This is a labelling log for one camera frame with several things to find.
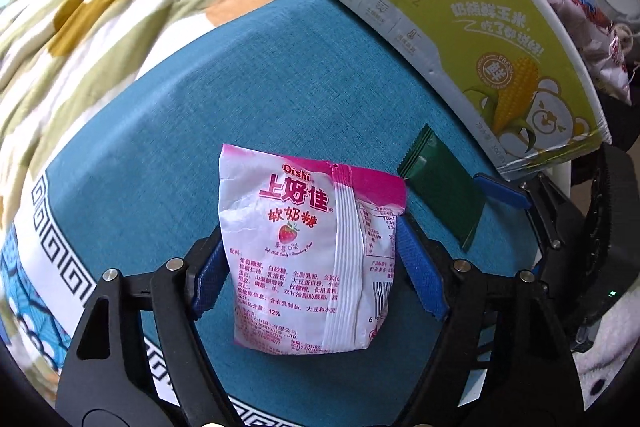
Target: corn cob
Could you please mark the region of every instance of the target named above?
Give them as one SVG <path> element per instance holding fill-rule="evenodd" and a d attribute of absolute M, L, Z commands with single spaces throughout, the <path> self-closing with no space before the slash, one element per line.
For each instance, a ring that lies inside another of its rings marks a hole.
<path fill-rule="evenodd" d="M 538 67 L 528 57 L 519 58 L 513 65 L 513 79 L 507 87 L 498 92 L 492 131 L 498 135 L 516 118 L 526 118 L 524 114 L 538 87 Z"/>

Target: round brown logo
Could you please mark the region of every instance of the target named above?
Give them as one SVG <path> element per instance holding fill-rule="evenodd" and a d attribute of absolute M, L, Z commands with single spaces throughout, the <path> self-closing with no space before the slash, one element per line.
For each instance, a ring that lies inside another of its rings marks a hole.
<path fill-rule="evenodd" d="M 499 53 L 484 54 L 476 65 L 483 83 L 494 89 L 504 89 L 513 78 L 513 66 L 509 59 Z"/>

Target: corn box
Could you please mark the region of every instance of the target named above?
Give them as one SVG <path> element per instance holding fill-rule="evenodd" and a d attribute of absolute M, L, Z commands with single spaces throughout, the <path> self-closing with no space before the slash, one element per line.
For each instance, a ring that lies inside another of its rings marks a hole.
<path fill-rule="evenodd" d="M 610 142 L 593 83 L 546 0 L 340 0 L 439 93 L 507 180 Z"/>

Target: barcode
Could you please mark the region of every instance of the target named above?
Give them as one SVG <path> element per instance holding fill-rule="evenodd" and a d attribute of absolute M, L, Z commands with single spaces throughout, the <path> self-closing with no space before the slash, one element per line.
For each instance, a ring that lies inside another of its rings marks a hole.
<path fill-rule="evenodd" d="M 376 301 L 376 320 L 380 318 L 382 310 L 385 308 L 386 298 L 390 290 L 390 282 L 376 281 L 373 283 L 373 297 Z"/>

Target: plastic bag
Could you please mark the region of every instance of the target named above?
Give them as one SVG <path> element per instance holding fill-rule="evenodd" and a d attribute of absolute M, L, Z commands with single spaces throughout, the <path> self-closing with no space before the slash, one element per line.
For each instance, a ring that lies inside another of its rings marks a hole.
<path fill-rule="evenodd" d="M 593 0 L 547 0 L 578 48 L 597 89 L 631 105 L 629 75 L 614 24 Z"/>
<path fill-rule="evenodd" d="M 392 174 L 224 145 L 218 213 L 236 342 L 274 355 L 368 347 L 405 204 Z"/>

